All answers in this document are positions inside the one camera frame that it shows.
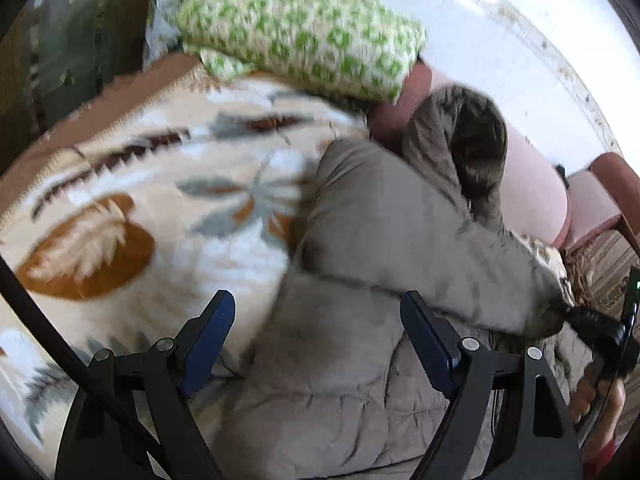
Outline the leaf pattern plush blanket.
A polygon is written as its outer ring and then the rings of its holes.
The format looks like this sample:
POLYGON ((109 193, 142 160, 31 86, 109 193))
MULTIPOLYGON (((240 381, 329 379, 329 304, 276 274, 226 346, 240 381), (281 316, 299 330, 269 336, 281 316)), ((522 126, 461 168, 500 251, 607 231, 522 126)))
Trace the leaf pattern plush blanket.
POLYGON ((216 292, 235 318, 188 401, 210 448, 273 310, 318 163, 363 139, 347 105, 269 74, 224 84, 173 56, 111 88, 1 181, 1 433, 37 474, 101 349, 145 352, 216 292))

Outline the dark stained glass door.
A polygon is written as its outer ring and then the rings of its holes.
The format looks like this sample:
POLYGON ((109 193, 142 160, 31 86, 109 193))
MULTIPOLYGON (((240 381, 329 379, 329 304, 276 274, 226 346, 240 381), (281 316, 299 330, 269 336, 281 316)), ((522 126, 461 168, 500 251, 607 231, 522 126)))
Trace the dark stained glass door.
POLYGON ((149 0, 2 0, 1 167, 141 70, 149 0))

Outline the pink bolster cushion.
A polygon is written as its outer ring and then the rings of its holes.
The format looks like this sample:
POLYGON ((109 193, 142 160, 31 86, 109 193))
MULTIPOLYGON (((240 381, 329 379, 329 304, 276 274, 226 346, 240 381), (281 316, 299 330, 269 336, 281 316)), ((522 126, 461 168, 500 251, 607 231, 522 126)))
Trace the pink bolster cushion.
POLYGON ((397 102, 373 105, 367 123, 373 140, 435 179, 474 220, 554 248, 565 242, 565 183, 485 93, 416 62, 397 102))

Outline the olive quilted hooded jacket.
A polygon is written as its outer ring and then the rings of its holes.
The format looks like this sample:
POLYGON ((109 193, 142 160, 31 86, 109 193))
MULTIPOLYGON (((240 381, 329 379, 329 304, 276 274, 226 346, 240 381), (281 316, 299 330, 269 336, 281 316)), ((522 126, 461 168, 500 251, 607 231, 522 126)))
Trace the olive quilted hooded jacket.
POLYGON ((562 393, 590 351, 549 309, 558 277, 371 141, 324 153, 306 230, 213 454, 230 479, 405 479, 446 412, 400 322, 418 292, 464 336, 536 344, 562 393))

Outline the striped brown sofa backrest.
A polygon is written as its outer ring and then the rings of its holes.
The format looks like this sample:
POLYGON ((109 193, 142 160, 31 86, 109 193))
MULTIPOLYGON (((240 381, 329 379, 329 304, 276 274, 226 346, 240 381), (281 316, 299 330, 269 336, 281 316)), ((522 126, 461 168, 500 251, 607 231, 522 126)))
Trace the striped brown sofa backrest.
POLYGON ((561 256, 576 302, 618 320, 630 269, 639 266, 626 238, 608 231, 572 252, 562 250, 561 256))

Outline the green checkered folded quilt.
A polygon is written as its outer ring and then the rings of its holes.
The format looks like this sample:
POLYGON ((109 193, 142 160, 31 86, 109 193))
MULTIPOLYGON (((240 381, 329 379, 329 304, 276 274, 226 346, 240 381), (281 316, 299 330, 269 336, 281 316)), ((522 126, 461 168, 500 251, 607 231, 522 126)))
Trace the green checkered folded quilt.
POLYGON ((184 0, 175 24, 221 81, 265 70, 366 101, 396 102, 426 45, 420 22, 380 0, 184 0))

